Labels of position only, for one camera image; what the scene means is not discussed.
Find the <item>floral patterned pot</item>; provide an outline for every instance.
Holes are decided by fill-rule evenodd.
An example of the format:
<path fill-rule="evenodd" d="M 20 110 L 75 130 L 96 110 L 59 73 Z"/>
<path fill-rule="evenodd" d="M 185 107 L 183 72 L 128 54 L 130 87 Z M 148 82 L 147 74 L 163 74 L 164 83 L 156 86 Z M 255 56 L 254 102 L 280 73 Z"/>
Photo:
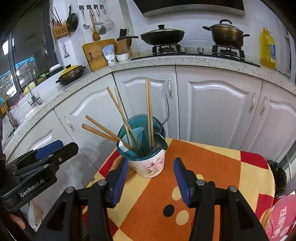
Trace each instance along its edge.
<path fill-rule="evenodd" d="M 163 170 L 165 163 L 165 150 L 161 149 L 156 155 L 147 160 L 128 160 L 128 162 L 141 177 L 155 177 Z"/>

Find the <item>table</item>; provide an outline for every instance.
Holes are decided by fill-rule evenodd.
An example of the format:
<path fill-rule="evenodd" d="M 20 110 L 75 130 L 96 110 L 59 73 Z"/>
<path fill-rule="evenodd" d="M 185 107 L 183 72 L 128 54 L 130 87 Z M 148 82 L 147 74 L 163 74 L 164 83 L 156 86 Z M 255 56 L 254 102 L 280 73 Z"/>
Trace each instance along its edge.
<path fill-rule="evenodd" d="M 195 209 L 183 203 L 173 173 L 180 157 L 196 177 L 214 181 L 216 187 L 238 187 L 266 229 L 274 197 L 274 178 L 266 160 L 254 153 L 166 138 L 169 145 L 163 171 L 143 178 L 130 168 L 120 202 L 108 209 L 114 241 L 187 241 Z M 114 150 L 96 173 L 93 183 L 117 167 L 121 156 Z M 87 207 L 83 220 L 87 224 Z M 214 241 L 219 240 L 220 207 L 215 206 Z"/>

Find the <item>silver bolt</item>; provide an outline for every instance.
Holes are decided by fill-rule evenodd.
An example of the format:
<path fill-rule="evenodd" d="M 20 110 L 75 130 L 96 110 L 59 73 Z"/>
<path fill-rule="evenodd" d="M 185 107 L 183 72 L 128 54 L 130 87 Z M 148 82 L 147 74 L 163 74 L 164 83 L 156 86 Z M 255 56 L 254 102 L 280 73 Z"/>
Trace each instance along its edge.
<path fill-rule="evenodd" d="M 232 192 L 236 192 L 236 191 L 237 191 L 237 187 L 235 187 L 235 186 L 230 186 L 230 187 L 229 187 L 229 190 L 232 191 Z"/>
<path fill-rule="evenodd" d="M 71 193 L 71 192 L 73 192 L 74 190 L 75 190 L 74 187 L 67 187 L 67 188 L 66 188 L 66 193 Z"/>
<path fill-rule="evenodd" d="M 203 186 L 205 184 L 205 181 L 203 179 L 197 179 L 196 184 L 200 185 L 200 186 Z"/>
<path fill-rule="evenodd" d="M 107 181 L 105 179 L 102 179 L 102 180 L 98 181 L 99 186 L 104 186 L 106 184 L 107 184 Z"/>

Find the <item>range hood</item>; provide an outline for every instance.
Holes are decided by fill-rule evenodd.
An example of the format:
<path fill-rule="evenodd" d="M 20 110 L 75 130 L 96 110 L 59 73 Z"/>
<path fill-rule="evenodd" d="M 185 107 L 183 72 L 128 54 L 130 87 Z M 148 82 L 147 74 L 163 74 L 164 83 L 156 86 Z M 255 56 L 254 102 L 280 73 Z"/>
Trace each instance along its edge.
<path fill-rule="evenodd" d="M 243 0 L 133 0 L 144 17 L 185 11 L 223 12 L 244 16 Z"/>

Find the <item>yellow cooking oil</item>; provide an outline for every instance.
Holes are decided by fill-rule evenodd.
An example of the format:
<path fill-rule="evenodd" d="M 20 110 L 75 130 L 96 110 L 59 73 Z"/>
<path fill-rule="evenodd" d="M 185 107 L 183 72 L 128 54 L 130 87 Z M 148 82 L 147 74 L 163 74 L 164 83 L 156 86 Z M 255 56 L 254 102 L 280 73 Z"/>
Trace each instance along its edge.
<path fill-rule="evenodd" d="M 267 28 L 263 28 L 260 34 L 260 63 L 271 69 L 276 65 L 276 48 L 274 39 L 269 34 Z"/>

